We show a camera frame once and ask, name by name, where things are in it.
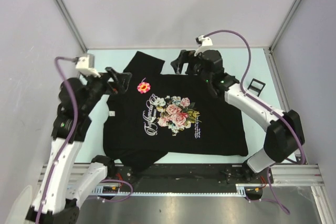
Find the pink flower brooch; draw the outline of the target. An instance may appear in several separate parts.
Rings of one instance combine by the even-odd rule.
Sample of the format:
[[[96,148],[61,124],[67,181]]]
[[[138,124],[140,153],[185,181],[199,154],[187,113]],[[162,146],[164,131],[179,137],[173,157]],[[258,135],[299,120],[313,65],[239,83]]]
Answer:
[[[137,86],[137,91],[141,94],[149,92],[151,89],[151,85],[146,82],[146,78],[144,78]]]

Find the black floral print t-shirt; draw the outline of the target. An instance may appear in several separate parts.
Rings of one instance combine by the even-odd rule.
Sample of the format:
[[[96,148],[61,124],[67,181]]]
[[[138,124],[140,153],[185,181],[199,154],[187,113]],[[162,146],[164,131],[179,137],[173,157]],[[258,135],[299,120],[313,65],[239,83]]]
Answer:
[[[125,72],[125,94],[107,100],[103,151],[140,172],[169,152],[220,156],[248,155],[241,112],[214,98],[198,76],[162,74],[164,61],[137,52]],[[138,84],[146,78],[149,92]]]

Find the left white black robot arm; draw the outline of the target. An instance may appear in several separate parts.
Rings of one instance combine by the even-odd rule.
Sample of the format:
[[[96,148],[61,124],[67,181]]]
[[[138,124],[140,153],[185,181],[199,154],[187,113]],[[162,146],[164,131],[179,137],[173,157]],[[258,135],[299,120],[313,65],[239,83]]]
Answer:
[[[87,171],[69,188],[75,159],[85,141],[91,119],[89,114],[105,94],[124,94],[132,74],[118,73],[107,67],[96,76],[65,79],[59,92],[60,104],[51,133],[50,158],[40,190],[31,204],[26,220],[35,223],[76,223],[84,201],[104,182],[123,184],[115,179],[114,160],[95,156]]]

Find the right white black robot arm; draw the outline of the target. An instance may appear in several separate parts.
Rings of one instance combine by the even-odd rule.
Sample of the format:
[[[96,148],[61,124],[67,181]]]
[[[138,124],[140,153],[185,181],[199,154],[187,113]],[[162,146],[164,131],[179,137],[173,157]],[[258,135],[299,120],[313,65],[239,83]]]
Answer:
[[[265,131],[262,149],[244,162],[242,176],[245,181],[254,183],[267,167],[283,162],[296,150],[303,150],[305,137],[299,114],[294,110],[286,112],[274,108],[245,90],[235,76],[225,72],[219,51],[181,50],[171,67],[176,74],[181,74],[184,65],[187,65],[187,75],[198,75],[207,83],[212,96],[238,108]]]

